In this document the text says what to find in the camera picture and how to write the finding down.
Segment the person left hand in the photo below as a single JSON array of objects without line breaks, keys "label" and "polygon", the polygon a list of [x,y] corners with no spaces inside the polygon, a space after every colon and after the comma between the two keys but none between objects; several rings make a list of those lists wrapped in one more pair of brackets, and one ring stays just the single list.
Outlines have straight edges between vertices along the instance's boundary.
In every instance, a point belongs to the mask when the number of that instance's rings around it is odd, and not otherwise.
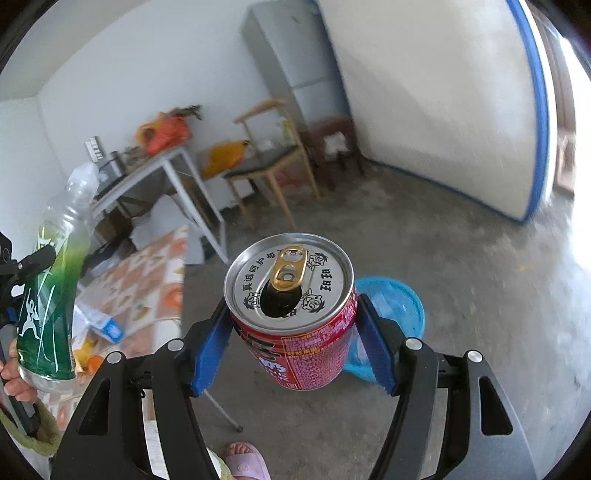
[{"label": "person left hand", "polygon": [[20,402],[34,402],[37,390],[29,385],[18,370],[17,340],[13,339],[9,347],[9,360],[1,364],[1,378],[5,381],[4,392]]}]

